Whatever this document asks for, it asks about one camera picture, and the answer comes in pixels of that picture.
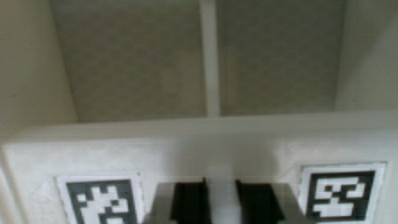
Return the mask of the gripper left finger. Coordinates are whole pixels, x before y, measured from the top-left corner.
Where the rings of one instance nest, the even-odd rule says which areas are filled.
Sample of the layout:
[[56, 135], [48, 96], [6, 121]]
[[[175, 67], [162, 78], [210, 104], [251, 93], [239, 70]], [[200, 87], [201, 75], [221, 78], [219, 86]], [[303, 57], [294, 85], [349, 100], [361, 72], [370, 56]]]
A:
[[207, 180], [157, 185], [144, 224], [212, 224]]

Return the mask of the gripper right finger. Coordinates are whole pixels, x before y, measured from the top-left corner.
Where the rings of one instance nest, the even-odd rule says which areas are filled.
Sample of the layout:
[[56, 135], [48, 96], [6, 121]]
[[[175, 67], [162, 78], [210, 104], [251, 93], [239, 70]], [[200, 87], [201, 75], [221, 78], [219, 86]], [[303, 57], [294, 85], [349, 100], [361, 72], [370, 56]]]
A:
[[237, 181], [242, 224], [311, 224], [287, 183]]

